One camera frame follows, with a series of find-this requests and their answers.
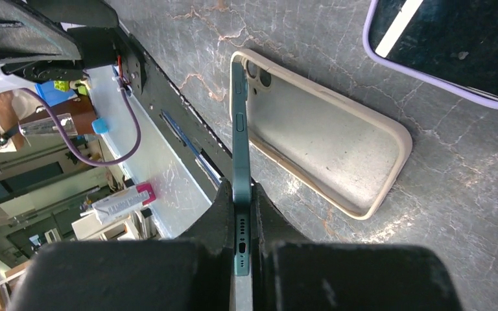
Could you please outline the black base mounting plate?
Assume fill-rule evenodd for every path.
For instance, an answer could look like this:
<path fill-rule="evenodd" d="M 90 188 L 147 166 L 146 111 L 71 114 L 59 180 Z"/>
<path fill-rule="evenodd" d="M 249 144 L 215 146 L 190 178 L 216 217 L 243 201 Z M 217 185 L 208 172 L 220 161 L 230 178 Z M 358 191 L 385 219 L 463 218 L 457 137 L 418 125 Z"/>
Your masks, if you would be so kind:
<path fill-rule="evenodd" d="M 228 147 L 140 42 L 120 27 L 114 31 L 123 80 L 204 193 L 214 196 L 232 175 Z"/>

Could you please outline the beige translucent phone case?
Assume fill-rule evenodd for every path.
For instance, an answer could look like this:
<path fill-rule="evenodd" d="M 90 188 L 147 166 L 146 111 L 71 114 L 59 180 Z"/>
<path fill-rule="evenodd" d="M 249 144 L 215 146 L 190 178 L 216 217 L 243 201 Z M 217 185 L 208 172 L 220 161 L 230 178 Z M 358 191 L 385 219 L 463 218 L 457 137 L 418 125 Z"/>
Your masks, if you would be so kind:
<path fill-rule="evenodd" d="M 249 49 L 235 51 L 230 104 L 237 132 L 344 214 L 369 219 L 412 151 L 397 121 Z"/>

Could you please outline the black smartphone front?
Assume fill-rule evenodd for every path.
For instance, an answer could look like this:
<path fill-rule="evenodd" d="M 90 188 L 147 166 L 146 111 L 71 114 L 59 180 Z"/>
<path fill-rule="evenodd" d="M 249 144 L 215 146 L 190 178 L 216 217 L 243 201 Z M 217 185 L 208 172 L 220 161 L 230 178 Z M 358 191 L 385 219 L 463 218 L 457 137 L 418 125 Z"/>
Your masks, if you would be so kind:
<path fill-rule="evenodd" d="M 252 310 L 250 206 L 252 179 L 248 142 L 247 81 L 241 62 L 231 63 L 232 191 L 235 214 L 235 309 Z"/>

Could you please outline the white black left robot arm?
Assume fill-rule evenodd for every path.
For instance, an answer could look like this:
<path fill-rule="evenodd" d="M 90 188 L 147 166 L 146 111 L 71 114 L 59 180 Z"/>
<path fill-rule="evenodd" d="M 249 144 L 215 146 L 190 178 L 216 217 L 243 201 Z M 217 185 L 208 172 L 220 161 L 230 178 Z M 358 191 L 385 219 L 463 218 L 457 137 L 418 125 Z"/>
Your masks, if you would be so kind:
<path fill-rule="evenodd" d="M 118 26 L 105 1 L 0 1 L 0 93 L 114 64 Z"/>

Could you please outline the black smartphone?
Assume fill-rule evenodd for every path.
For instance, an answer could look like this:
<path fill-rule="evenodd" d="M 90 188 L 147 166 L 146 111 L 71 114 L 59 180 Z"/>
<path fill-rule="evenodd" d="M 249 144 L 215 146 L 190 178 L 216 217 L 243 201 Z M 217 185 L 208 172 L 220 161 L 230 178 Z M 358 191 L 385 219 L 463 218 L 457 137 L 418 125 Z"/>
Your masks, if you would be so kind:
<path fill-rule="evenodd" d="M 235 309 L 252 310 L 250 206 L 252 179 L 248 142 L 247 81 L 241 62 L 231 63 L 232 191 L 235 214 Z"/>
<path fill-rule="evenodd" d="M 498 1 L 378 1 L 369 40 L 391 62 L 498 99 Z"/>

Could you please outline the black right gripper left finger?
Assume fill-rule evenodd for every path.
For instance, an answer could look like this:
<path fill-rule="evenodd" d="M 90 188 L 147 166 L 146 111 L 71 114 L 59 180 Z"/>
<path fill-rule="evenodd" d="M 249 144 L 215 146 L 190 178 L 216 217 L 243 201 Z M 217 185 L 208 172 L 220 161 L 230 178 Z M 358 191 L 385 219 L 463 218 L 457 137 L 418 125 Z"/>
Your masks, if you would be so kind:
<path fill-rule="evenodd" d="M 231 183 L 182 234 L 161 240 L 83 240 L 43 247 L 12 293 L 12 310 L 229 310 Z"/>

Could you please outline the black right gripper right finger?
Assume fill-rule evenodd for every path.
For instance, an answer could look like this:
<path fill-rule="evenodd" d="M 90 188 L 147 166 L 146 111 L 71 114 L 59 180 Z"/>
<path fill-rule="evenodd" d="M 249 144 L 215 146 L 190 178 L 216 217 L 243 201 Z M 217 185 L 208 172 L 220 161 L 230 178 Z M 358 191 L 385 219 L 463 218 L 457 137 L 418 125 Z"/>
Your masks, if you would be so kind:
<path fill-rule="evenodd" d="M 432 250 L 412 244 L 314 242 L 252 187 L 254 310 L 461 310 Z"/>

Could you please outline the lilac phone case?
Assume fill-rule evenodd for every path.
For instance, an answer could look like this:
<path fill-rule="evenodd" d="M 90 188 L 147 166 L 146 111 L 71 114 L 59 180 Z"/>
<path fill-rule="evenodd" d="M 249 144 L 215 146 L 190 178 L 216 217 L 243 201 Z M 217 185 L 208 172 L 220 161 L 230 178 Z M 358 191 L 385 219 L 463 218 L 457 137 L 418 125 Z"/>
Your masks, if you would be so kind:
<path fill-rule="evenodd" d="M 370 7 L 368 10 L 368 13 L 366 15 L 366 19 L 364 22 L 363 26 L 363 33 L 362 33 L 362 42 L 364 46 L 364 50 L 366 54 L 375 62 L 389 68 L 393 69 L 397 72 L 403 73 L 404 75 L 411 76 L 412 78 L 416 78 L 418 80 L 421 80 L 422 82 L 425 82 L 427 84 L 439 87 L 440 89 L 443 89 L 449 93 L 452 93 L 454 95 L 457 95 L 461 98 L 464 98 L 466 100 L 469 100 L 471 102 L 474 102 L 476 104 L 479 104 L 481 106 L 498 110 L 498 99 L 494 99 L 493 97 L 488 97 L 484 92 L 480 91 L 474 91 L 469 88 L 464 88 L 460 85 L 453 84 L 450 82 L 447 82 L 445 80 L 439 79 L 435 76 L 431 76 L 425 73 L 422 73 L 420 71 L 415 71 L 409 67 L 405 67 L 403 65 L 399 65 L 397 63 L 391 62 L 390 60 L 387 60 L 381 56 L 379 56 L 375 50 L 371 47 L 370 45 L 370 40 L 369 40 L 369 34 L 370 34 L 370 28 L 372 25 L 372 19 L 375 14 L 375 10 L 377 8 L 378 1 L 371 1 Z"/>

